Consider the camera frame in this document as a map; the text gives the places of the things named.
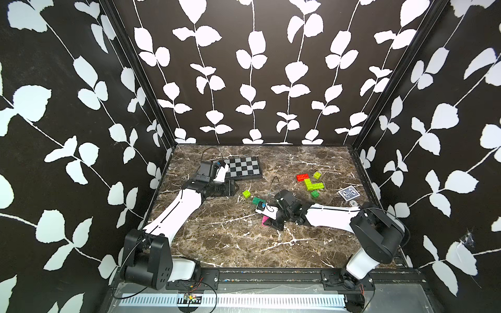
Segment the pink lego brick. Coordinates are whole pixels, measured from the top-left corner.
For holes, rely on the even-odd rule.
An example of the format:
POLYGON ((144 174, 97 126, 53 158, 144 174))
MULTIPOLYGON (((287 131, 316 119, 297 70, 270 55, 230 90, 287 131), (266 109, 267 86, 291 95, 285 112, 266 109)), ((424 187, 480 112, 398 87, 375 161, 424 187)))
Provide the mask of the pink lego brick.
POLYGON ((270 218, 268 216, 263 216, 262 218, 262 225, 265 226, 265 227, 268 227, 270 225, 270 223, 268 222, 270 218))

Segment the dark green long lego brick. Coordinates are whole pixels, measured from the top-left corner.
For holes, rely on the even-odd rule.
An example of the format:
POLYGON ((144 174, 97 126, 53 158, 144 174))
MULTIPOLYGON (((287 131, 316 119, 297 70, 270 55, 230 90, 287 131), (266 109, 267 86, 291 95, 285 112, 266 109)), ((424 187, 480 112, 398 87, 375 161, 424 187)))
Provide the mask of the dark green long lego brick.
POLYGON ((265 200, 261 199, 261 198, 258 198, 258 197, 254 197, 253 198, 253 204, 256 205, 256 206, 261 206, 263 203, 266 203, 265 200))

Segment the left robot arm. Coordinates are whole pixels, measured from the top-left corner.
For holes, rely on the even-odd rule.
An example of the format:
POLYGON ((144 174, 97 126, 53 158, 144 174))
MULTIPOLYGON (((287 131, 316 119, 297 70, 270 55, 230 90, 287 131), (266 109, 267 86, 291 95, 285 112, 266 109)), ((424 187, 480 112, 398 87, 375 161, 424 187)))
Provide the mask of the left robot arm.
POLYGON ((124 241, 120 279, 160 290, 170 282, 200 279, 200 262, 173 257, 170 246, 187 219, 208 198, 233 196, 235 182, 186 183, 175 200, 152 222, 131 230, 124 241))

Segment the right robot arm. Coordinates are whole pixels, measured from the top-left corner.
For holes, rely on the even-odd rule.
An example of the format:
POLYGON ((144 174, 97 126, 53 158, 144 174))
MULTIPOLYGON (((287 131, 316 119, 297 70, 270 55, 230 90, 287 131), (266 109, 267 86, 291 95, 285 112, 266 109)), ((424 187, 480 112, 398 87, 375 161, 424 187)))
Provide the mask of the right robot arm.
POLYGON ((353 290, 380 264, 390 264, 401 246, 406 228, 387 211, 363 206, 334 207, 302 202, 289 190, 277 193, 271 203, 259 202, 256 211, 267 217, 266 226, 284 230, 286 222, 298 226, 326 227, 353 233, 361 248, 339 274, 339 282, 353 290))

